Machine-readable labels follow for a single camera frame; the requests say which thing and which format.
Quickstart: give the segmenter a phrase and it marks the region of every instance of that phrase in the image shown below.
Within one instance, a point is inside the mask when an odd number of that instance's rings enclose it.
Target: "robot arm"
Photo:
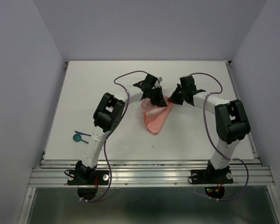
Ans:
[[[140,88],[133,86],[131,89],[128,90],[129,93],[129,104],[140,101],[143,95],[143,92]],[[103,99],[106,98],[106,101],[109,100],[116,100],[119,102],[120,107],[123,109],[124,105],[127,103],[127,93],[121,92],[119,94],[115,94],[113,97],[111,95],[105,94],[103,96]],[[102,124],[99,124],[99,118],[97,116],[99,114],[103,113],[99,109],[95,112],[95,124],[97,126],[94,128],[93,133],[91,134],[91,139],[89,141],[88,147],[85,149],[84,155],[81,159],[82,164],[85,165],[86,167],[94,168],[98,164],[98,156],[101,152],[101,149],[103,147],[104,141],[107,139],[107,137],[110,135],[110,133],[117,127],[117,125],[120,122],[121,114],[123,110],[120,110],[119,112],[119,117],[118,119],[114,120],[112,122],[112,126],[110,127],[105,127],[105,132],[101,127],[104,127]]]
[[[191,183],[217,183],[221,179],[224,179],[224,183],[232,183],[232,178],[226,179],[226,175],[230,174],[228,176],[231,176],[229,158],[231,158],[239,141],[250,132],[250,124],[242,102],[240,100],[220,99],[209,95],[205,90],[197,90],[191,75],[181,77],[180,81],[181,84],[177,84],[176,90],[168,101],[179,105],[186,101],[192,106],[205,107],[206,111],[216,117],[216,130],[219,136],[217,146],[211,142],[218,152],[215,151],[206,170],[191,170],[192,176],[196,175],[196,178],[192,178]]]
[[[88,147],[82,159],[76,163],[75,170],[71,171],[76,179],[84,180],[86,183],[91,182],[104,141],[121,122],[126,104],[150,98],[152,105],[167,106],[160,82],[161,78],[148,74],[145,80],[135,83],[127,91],[128,94],[125,91],[115,95],[104,94],[93,115],[95,128],[91,133]]]

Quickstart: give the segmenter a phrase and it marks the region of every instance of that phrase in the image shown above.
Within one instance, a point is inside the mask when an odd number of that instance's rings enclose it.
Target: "blue spoon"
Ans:
[[[86,144],[88,144],[87,141],[85,141],[85,140],[82,139],[82,136],[81,136],[80,134],[74,134],[73,140],[74,140],[75,142],[80,142],[80,141],[82,141],[82,142],[85,142]]]

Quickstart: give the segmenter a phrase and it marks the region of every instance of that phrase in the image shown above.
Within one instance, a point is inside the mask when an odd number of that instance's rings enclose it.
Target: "pink towel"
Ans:
[[[153,106],[149,98],[144,99],[141,103],[145,126],[152,134],[160,132],[166,117],[173,108],[173,103],[168,102],[168,98],[164,96],[167,107]]]

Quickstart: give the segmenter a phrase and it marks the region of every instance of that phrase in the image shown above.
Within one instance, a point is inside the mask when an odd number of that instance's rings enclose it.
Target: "white wall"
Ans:
[[[31,0],[0,0],[0,224],[17,223],[42,155],[64,60]]]
[[[261,161],[280,195],[280,0],[268,0],[237,52],[232,71]]]
[[[265,0],[34,0],[66,60],[231,60]]]

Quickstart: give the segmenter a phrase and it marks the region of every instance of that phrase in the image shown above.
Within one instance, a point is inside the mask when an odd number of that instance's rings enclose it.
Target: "white table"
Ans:
[[[225,62],[205,61],[71,61],[63,83],[57,111],[45,149],[45,160],[79,160],[87,144],[75,142],[74,131],[91,133],[93,114],[103,94],[123,91],[114,78],[134,70],[144,70],[162,77],[164,95],[170,96],[179,77],[193,72],[215,76],[223,85],[219,97],[236,99]],[[135,73],[119,80],[127,88],[143,80],[144,73]],[[218,91],[218,84],[203,75],[194,76],[198,89]],[[110,160],[208,160],[214,153],[203,124],[203,111],[184,103],[174,105],[158,135],[152,135],[144,125],[140,108],[135,102],[107,141]],[[210,135],[217,143],[215,116],[207,112]],[[246,136],[233,157],[253,159],[252,147]]]

